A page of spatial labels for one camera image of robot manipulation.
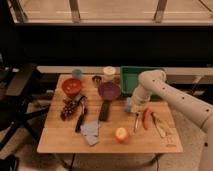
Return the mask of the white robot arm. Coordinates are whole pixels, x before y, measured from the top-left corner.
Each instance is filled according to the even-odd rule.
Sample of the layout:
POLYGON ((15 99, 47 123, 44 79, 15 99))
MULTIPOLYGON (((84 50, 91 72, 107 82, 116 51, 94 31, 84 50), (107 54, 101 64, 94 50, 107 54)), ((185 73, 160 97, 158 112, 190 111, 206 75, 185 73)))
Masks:
POLYGON ((144 71, 138 82, 131 96, 133 104, 146 103, 156 94, 206 133, 198 171, 213 171, 213 105, 167 84, 163 70, 144 71))

